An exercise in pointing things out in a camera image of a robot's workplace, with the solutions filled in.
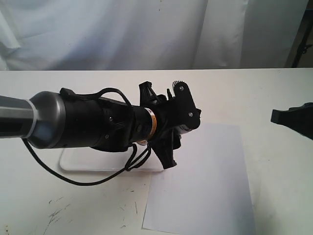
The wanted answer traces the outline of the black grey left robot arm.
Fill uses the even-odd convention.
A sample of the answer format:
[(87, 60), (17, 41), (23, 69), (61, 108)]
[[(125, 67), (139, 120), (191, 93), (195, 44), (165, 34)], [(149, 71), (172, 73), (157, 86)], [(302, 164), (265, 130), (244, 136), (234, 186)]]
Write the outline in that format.
[(136, 143), (156, 153), (163, 168), (176, 165), (173, 151), (182, 134), (200, 125), (201, 111), (185, 82), (176, 81), (165, 95), (157, 95), (151, 82), (139, 85), (140, 104), (105, 97), (120, 94), (104, 88), (77, 94), (62, 88), (43, 91), (29, 100), (0, 98), (0, 136), (21, 138), (38, 149), (90, 147), (104, 152), (125, 152)]

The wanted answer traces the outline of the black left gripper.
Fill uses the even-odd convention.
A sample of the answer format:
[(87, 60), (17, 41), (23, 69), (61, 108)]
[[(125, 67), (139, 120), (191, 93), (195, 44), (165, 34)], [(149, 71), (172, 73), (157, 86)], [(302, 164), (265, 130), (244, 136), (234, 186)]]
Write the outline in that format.
[(139, 105), (153, 105), (153, 112), (165, 131), (153, 144), (152, 149), (161, 162), (163, 169), (175, 167), (174, 150), (181, 147), (181, 135), (176, 127), (185, 124), (188, 127), (200, 126), (201, 110), (194, 103), (189, 86), (183, 81), (172, 83), (173, 94), (167, 93), (164, 100), (156, 95), (152, 83), (146, 81), (139, 84)]

